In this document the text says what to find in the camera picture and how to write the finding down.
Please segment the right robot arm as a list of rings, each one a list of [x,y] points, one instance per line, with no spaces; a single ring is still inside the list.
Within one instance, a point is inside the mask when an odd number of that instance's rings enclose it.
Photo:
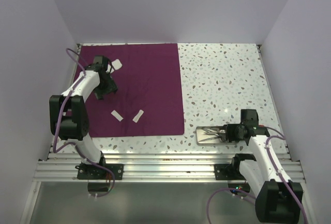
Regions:
[[[215,168],[215,177],[245,180],[253,191],[260,222],[298,223],[303,214],[303,189],[282,167],[271,144],[268,128],[259,124],[254,109],[240,111],[240,123],[222,127],[226,142],[245,141],[250,154],[235,154],[229,165]]]

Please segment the steel forceps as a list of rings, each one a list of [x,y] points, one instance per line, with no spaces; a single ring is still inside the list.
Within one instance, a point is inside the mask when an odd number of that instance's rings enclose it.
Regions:
[[[222,129],[211,129],[211,128],[203,128],[205,135],[219,135],[224,133]]]

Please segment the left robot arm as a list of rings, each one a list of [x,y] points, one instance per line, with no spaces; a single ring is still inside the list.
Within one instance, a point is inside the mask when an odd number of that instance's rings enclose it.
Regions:
[[[91,64],[82,68],[73,84],[49,100],[50,127],[54,135],[53,153],[68,145],[74,146],[82,162],[90,165],[89,172],[100,179],[108,167],[102,162],[102,152],[89,135],[89,118],[86,101],[91,94],[102,100],[105,95],[116,93],[118,87],[111,77],[112,64],[105,56],[95,56]]]

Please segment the steel scissors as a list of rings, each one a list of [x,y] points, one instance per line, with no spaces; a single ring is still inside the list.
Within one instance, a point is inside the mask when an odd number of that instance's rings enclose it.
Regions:
[[[208,142],[220,142],[221,139],[219,137],[209,137],[209,138],[205,138],[205,139],[202,139],[202,140],[198,140],[198,143],[208,143]]]
[[[223,135],[223,133],[219,133],[219,131],[214,131],[209,129],[205,129],[203,134],[209,136],[217,136],[217,137],[221,137]]]

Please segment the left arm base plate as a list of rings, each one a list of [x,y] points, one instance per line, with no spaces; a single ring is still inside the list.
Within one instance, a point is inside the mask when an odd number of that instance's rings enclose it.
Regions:
[[[84,163],[80,163],[75,166],[75,168],[78,171],[77,179],[79,180],[105,180],[106,178],[109,178],[110,175],[110,173],[105,169],[101,169],[93,165],[86,165]],[[105,168],[114,174],[113,178],[115,180],[122,180],[124,172],[123,164],[106,164]]]

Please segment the white strip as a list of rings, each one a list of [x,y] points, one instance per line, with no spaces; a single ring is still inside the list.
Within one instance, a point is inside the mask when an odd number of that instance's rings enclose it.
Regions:
[[[123,117],[115,110],[111,112],[111,115],[114,116],[119,122],[123,120]]]
[[[137,123],[143,114],[144,114],[144,111],[143,110],[139,110],[138,113],[132,119],[132,121],[135,122],[135,123]]]

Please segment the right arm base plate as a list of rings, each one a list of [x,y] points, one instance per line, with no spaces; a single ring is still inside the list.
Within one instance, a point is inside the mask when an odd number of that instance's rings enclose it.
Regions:
[[[231,164],[215,164],[214,165],[215,180],[245,180],[245,178]]]

